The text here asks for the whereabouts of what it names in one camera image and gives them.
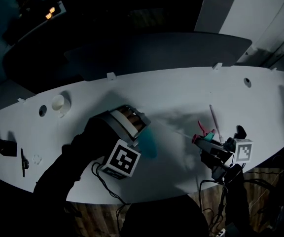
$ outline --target wire bundle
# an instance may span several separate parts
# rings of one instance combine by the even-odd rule
[[[263,180],[263,179],[259,179],[259,178],[255,178],[255,179],[247,179],[244,180],[244,183],[252,183],[252,184],[258,184],[270,191],[274,190],[276,187],[273,186],[272,184],[268,183],[267,181]]]
[[[199,204],[200,204],[201,212],[204,212],[205,210],[209,209],[214,214],[214,212],[213,212],[213,210],[211,208],[207,208],[205,210],[202,210],[201,186],[202,186],[203,183],[209,183],[209,182],[220,184],[220,185],[223,186],[223,191],[222,191],[222,195],[221,195],[221,201],[220,201],[220,204],[219,204],[219,207],[218,207],[218,213],[217,213],[217,215],[213,215],[213,218],[211,219],[211,222],[209,224],[209,233],[211,233],[213,227],[215,227],[216,224],[218,224],[217,225],[217,227],[218,227],[221,224],[221,222],[223,221],[222,213],[223,213],[223,210],[224,210],[224,207],[225,207],[225,205],[224,205],[224,198],[225,198],[225,195],[228,193],[228,189],[226,188],[225,184],[223,184],[221,182],[217,182],[217,181],[213,181],[213,180],[203,180],[203,181],[201,181],[200,186],[199,186]]]
[[[103,178],[101,178],[101,176],[99,175],[99,170],[103,165],[100,164],[99,162],[95,162],[92,165],[92,173],[93,175],[97,176],[98,179],[100,180],[100,182],[103,184],[103,186],[105,187],[105,189],[109,192],[109,194],[113,197],[113,198],[117,198],[120,200],[120,202],[123,203],[122,206],[120,206],[117,210],[116,210],[116,217],[117,217],[117,227],[118,227],[118,234],[120,236],[120,225],[119,225],[119,215],[122,211],[122,209],[126,206],[126,205],[130,205],[129,203],[126,203],[125,201],[122,200],[122,198],[120,196],[118,196],[116,193],[114,193],[113,191],[111,191],[108,187],[106,182],[104,181]]]

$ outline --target white cup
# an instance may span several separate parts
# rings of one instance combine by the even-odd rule
[[[57,95],[52,99],[52,109],[58,112],[62,118],[71,108],[71,103],[62,95]]]

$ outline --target white wall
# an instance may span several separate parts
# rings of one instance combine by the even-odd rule
[[[273,21],[284,0],[234,0],[219,33],[256,43]]]
[[[239,62],[262,63],[284,42],[284,0],[234,0],[219,33],[250,39]]]

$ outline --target hole in table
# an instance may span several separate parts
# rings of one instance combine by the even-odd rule
[[[244,84],[245,84],[248,88],[251,87],[251,82],[250,82],[250,80],[249,80],[248,78],[244,78]]]
[[[45,105],[41,106],[39,109],[39,116],[43,117],[47,112],[47,107]]]

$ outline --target teal cloth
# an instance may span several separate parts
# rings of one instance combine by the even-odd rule
[[[203,139],[210,142],[213,139],[213,137],[214,137],[214,133],[210,132]]]
[[[153,134],[148,127],[140,133],[138,140],[139,140],[139,149],[141,150],[141,155],[147,158],[157,157],[157,150]]]

